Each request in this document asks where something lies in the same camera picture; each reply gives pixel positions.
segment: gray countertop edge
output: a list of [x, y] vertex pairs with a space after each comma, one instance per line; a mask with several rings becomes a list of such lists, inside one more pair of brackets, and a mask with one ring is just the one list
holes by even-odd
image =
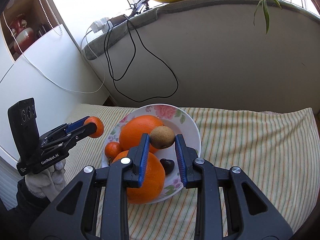
[[[144, 12], [142, 14], [139, 14], [133, 18], [130, 19], [130, 21], [135, 25], [135, 27], [141, 28], [145, 25], [148, 25], [158, 19], [159, 14], [170, 14], [170, 13], [177, 13], [177, 12], [183, 12], [188, 11], [196, 8], [201, 7], [208, 7], [208, 6], [214, 6], [214, 5], [222, 5], [222, 4], [254, 4], [257, 5], [260, 0], [185, 0], [181, 2], [166, 4], [161, 7], [153, 8], [147, 12]], [[273, 6], [279, 8], [273, 0], [267, 1], [268, 6]], [[297, 13], [301, 13], [305, 15], [306, 17], [310, 18], [311, 20], [317, 22], [320, 24], [320, 18], [305, 10], [304, 8], [294, 5], [292, 3], [286, 2], [286, 1], [279, 1], [282, 9], [287, 9], [290, 11], [294, 11]], [[119, 40], [121, 40], [126, 34], [128, 33], [127, 23], [123, 22], [120, 25], [116, 26], [111, 33], [108, 43], [108, 48], [111, 48], [113, 45], [115, 45]], [[105, 36], [107, 34], [104, 33], [103, 35], [99, 36], [98, 38], [94, 39], [93, 41], [89, 42], [90, 48], [94, 51], [94, 53], [99, 57], [104, 53], [103, 50], [103, 43]], [[85, 53], [88, 60], [94, 60], [96, 56], [92, 53], [88, 45], [86, 45], [83, 49], [83, 52]]]

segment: metal screw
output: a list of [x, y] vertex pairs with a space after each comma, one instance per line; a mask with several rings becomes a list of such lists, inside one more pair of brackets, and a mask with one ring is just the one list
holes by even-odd
[[124, 157], [121, 159], [122, 164], [129, 164], [131, 162], [130, 158]]
[[239, 167], [237, 167], [237, 166], [232, 167], [231, 170], [232, 170], [233, 173], [240, 173], [241, 172], [241, 169]]
[[202, 158], [196, 158], [196, 159], [195, 159], [195, 162], [198, 163], [198, 164], [204, 164], [204, 159], [202, 159]]
[[83, 171], [84, 171], [85, 173], [90, 173], [90, 172], [93, 171], [93, 168], [92, 168], [92, 166], [86, 166], [86, 167], [83, 168]]

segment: dark fruit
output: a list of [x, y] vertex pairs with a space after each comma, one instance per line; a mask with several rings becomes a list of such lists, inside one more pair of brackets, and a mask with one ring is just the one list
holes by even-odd
[[160, 163], [162, 164], [162, 167], [164, 168], [164, 172], [166, 175], [169, 175], [173, 171], [174, 169], [173, 160], [161, 159]]

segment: cord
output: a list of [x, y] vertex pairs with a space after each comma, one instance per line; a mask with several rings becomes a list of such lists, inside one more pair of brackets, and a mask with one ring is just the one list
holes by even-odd
[[[7, 25], [7, 27], [8, 27], [8, 29], [9, 29], [12, 37], [14, 38], [15, 42], [17, 43], [17, 40], [16, 40], [15, 36], [14, 36], [13, 33], [12, 33], [12, 30], [10, 29], [10, 27], [9, 27], [8, 24], [7, 24], [7, 20], [5, 19], [4, 12], [2, 12], [2, 15], [3, 15], [3, 18], [4, 18], [5, 25]], [[33, 65], [33, 64], [27, 59], [27, 57], [26, 57], [26, 56], [24, 55], [24, 53], [22, 52], [22, 50], [21, 50], [21, 48], [20, 48], [20, 46], [19, 46], [18, 43], [17, 43], [17, 46], [18, 46], [19, 50], [21, 51], [22, 55], [25, 57], [25, 59], [30, 63], [30, 65], [32, 65], [37, 71], [39, 71], [39, 73], [40, 73], [45, 79], [47, 79], [47, 80], [50, 81], [52, 84], [56, 85], [57, 87], [59, 87], [59, 88], [61, 88], [61, 89], [63, 89], [63, 90], [66, 90], [66, 91], [69, 91], [69, 92], [74, 92], [74, 93], [93, 94], [93, 93], [98, 92], [98, 91], [101, 89], [101, 87], [103, 86], [104, 81], [103, 81], [103, 83], [101, 84], [101, 86], [100, 86], [96, 91], [94, 91], [94, 92], [80, 92], [80, 91], [73, 91], [73, 90], [69, 90], [69, 89], [63, 88], [63, 87], [59, 86], [58, 84], [56, 84], [55, 82], [53, 82], [50, 78], [46, 77], [46, 76], [41, 72], [40, 69], [38, 69], [35, 65]]]
[[92, 30], [88, 32], [89, 29], [90, 29], [90, 27], [89, 27], [89, 28], [87, 29], [87, 31], [85, 32], [85, 40], [86, 40], [86, 42], [87, 42], [87, 45], [88, 45], [89, 49], [90, 49], [91, 52], [96, 56], [96, 58], [100, 61], [101, 66], [102, 66], [102, 69], [104, 70], [104, 77], [103, 77], [103, 82], [102, 82], [102, 85], [101, 85], [101, 87], [102, 87], [103, 84], [104, 84], [104, 82], [105, 82], [105, 80], [106, 80], [106, 69], [104, 68], [101, 59], [100, 59], [100, 58], [93, 52], [93, 50], [90, 48], [90, 45], [89, 45], [88, 39], [87, 39], [87, 35], [88, 35], [90, 32], [92, 32]]
[[[142, 103], [142, 102], [144, 102], [144, 101], [147, 101], [147, 100], [150, 100], [150, 99], [153, 99], [153, 98], [169, 98], [169, 97], [173, 96], [173, 95], [177, 92], [177, 90], [178, 90], [178, 88], [179, 88], [179, 82], [178, 82], [178, 79], [177, 79], [176, 75], [174, 74], [173, 70], [172, 70], [162, 59], [160, 59], [159, 57], [157, 57], [155, 54], [153, 54], [150, 50], [148, 50], [148, 49], [146, 48], [146, 46], [143, 44], [143, 42], [142, 42], [142, 40], [141, 40], [141, 37], [140, 37], [140, 35], [139, 35], [139, 32], [138, 32], [137, 28], [133, 25], [133, 23], [129, 20], [129, 18], [128, 18], [126, 15], [124, 15], [124, 17], [126, 17], [126, 19], [127, 19], [127, 28], [128, 28], [128, 31], [129, 31], [129, 35], [130, 35], [131, 42], [132, 42], [133, 47], [134, 47], [134, 53], [133, 53], [133, 57], [132, 57], [129, 65], [127, 66], [127, 68], [126, 68], [126, 70], [124, 71], [123, 75], [122, 75], [119, 79], [115, 79], [115, 78], [114, 78], [114, 72], [113, 72], [113, 68], [112, 68], [112, 64], [111, 64], [111, 59], [110, 59], [109, 52], [108, 52], [109, 39], [110, 39], [110, 36], [111, 36], [111, 33], [112, 33], [112, 30], [113, 30], [114, 26], [111, 28], [110, 34], [109, 34], [109, 36], [108, 36], [109, 29], [110, 29], [110, 26], [109, 26], [109, 24], [108, 24], [108, 32], [107, 32], [107, 34], [106, 34], [106, 36], [105, 36], [105, 38], [104, 38], [104, 42], [103, 42], [103, 49], [104, 49], [104, 54], [105, 54], [105, 56], [106, 56], [107, 63], [108, 63], [109, 74], [110, 74], [110, 77], [112, 78], [113, 85], [114, 85], [115, 89], [116, 89], [121, 95], [125, 96], [126, 98], [128, 98], [128, 99], [130, 99], [130, 100], [132, 100], [132, 101], [134, 101], [134, 102], [136, 102], [136, 103]], [[136, 31], [136, 33], [137, 33], [137, 35], [138, 35], [138, 37], [139, 37], [139, 40], [140, 40], [140, 42], [141, 42], [141, 45], [144, 47], [144, 49], [145, 49], [147, 52], [149, 52], [152, 56], [154, 56], [155, 58], [159, 59], [163, 64], [165, 64], [165, 66], [166, 66], [166, 67], [171, 71], [171, 73], [173, 74], [173, 76], [174, 76], [174, 78], [175, 78], [175, 80], [176, 80], [176, 83], [177, 83], [177, 88], [175, 89], [175, 91], [174, 91], [171, 95], [165, 96], [165, 97], [162, 97], [162, 96], [151, 97], [151, 98], [144, 99], [144, 100], [142, 100], [142, 101], [137, 101], [137, 100], [134, 100], [134, 99], [126, 96], [124, 93], [120, 92], [120, 91], [118, 90], [118, 88], [116, 87], [115, 81], [119, 81], [119, 80], [121, 80], [121, 79], [125, 76], [125, 74], [127, 73], [128, 69], [129, 69], [129, 67], [130, 67], [130, 65], [131, 65], [131, 63], [132, 63], [132, 61], [133, 61], [133, 59], [134, 59], [134, 57], [135, 57], [135, 55], [136, 55], [136, 50], [137, 50], [137, 49], [136, 49], [135, 42], [134, 42], [134, 40], [133, 40], [133, 38], [132, 38], [132, 35], [131, 35], [131, 32], [130, 32], [129, 22], [130, 22], [130, 24], [132, 25], [132, 27], [134, 28], [134, 30]]]
[[56, 18], [54, 12], [52, 11], [51, 6], [49, 5], [48, 0], [45, 0], [45, 1], [46, 1], [47, 5], [49, 6], [49, 9], [50, 9], [51, 13], [52, 13], [54, 19], [56, 20], [56, 23], [58, 24], [58, 26], [59, 26], [59, 28], [60, 28], [61, 35], [60, 35], [59, 33], [57, 33], [56, 30], [53, 28], [53, 26], [52, 26], [52, 24], [51, 24], [51, 22], [50, 22], [50, 20], [49, 20], [49, 18], [48, 18], [48, 16], [47, 16], [47, 13], [46, 13], [45, 10], [44, 10], [44, 7], [43, 7], [43, 5], [42, 5], [42, 2], [41, 2], [41, 0], [39, 0], [40, 5], [41, 5], [41, 8], [42, 8], [42, 10], [43, 10], [43, 12], [44, 12], [44, 15], [45, 15], [45, 17], [47, 18], [47, 21], [48, 21], [49, 25], [51, 26], [51, 28], [54, 30], [54, 32], [57, 33], [59, 36], [62, 36], [62, 35], [63, 35], [63, 31], [62, 31], [62, 28], [61, 28], [61, 26], [60, 26], [60, 23], [59, 23], [58, 19]]

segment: black sleeve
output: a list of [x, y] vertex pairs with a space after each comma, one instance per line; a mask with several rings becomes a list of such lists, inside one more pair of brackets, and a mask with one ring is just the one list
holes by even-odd
[[50, 201], [48, 198], [37, 198], [32, 195], [23, 178], [18, 182], [17, 203], [15, 208], [2, 213], [0, 218], [11, 236], [10, 239], [27, 240], [31, 225]]

